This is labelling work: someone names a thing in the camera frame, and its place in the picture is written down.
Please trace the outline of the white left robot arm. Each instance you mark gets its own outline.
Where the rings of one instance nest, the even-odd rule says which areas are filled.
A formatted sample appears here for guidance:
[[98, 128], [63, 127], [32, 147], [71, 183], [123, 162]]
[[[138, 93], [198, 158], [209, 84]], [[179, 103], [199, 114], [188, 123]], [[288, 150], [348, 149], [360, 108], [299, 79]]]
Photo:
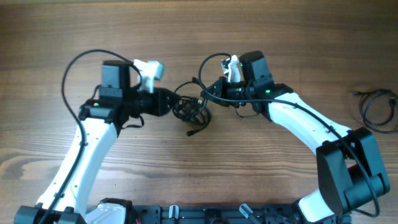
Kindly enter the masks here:
[[88, 196], [105, 155], [129, 118], [163, 116], [179, 100], [166, 88], [156, 88], [164, 66], [158, 61], [133, 63], [106, 60], [98, 98], [80, 107], [75, 137], [55, 178], [33, 207], [21, 206], [14, 223], [140, 223], [131, 201], [105, 198], [92, 211]]

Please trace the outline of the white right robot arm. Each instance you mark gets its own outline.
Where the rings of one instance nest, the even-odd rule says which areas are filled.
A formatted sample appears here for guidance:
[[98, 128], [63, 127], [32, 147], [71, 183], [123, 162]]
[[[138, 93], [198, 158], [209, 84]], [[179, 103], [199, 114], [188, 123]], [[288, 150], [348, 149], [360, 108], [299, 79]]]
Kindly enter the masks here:
[[222, 54], [223, 76], [201, 95], [221, 106], [251, 104], [253, 110], [289, 130], [315, 155], [318, 188], [292, 205], [274, 205], [265, 221], [343, 223], [351, 212], [391, 189], [377, 141], [367, 128], [350, 129], [307, 105], [291, 87], [276, 83], [264, 54]]

